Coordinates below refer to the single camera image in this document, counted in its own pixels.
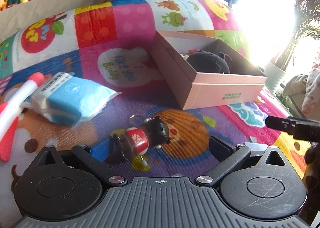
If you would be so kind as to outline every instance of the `bear nose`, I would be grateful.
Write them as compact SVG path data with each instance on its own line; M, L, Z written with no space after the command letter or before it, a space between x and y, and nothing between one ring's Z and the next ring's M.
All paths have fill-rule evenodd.
M178 132L175 129L170 129L170 133L172 135L177 135L178 134Z

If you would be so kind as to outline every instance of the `blue square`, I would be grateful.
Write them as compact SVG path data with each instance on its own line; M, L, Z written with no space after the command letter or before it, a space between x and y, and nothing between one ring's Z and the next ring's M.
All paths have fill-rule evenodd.
M52 76L58 72L66 72L76 77L82 77L79 50L50 58L13 73L4 92L18 83L27 81L27 78L34 72L41 72L43 75L50 74Z
M112 0L112 6L125 5L125 4L147 4L145 0Z

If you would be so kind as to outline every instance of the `crosshair symbol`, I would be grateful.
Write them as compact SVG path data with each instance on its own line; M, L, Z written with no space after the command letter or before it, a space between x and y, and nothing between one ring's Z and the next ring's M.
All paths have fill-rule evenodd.
M160 184L160 185L162 185L164 182L166 182L166 181L164 181L163 179L159 179L159 180L157 180L156 181L158 184Z

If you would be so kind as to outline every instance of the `pink box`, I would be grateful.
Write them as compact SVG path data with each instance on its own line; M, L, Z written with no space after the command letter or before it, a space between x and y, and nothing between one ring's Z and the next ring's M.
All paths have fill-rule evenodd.
M193 49L229 55L233 74L196 72L180 55ZM201 35L157 31L151 55L183 110L252 102L267 78L223 41Z

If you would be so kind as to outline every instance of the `red apple print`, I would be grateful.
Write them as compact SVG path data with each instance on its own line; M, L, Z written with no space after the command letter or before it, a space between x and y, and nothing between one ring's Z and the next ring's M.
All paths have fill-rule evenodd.
M32 24L21 36L21 46L28 53L38 53L48 47L56 34L62 35L64 25L60 21L67 17L52 16Z

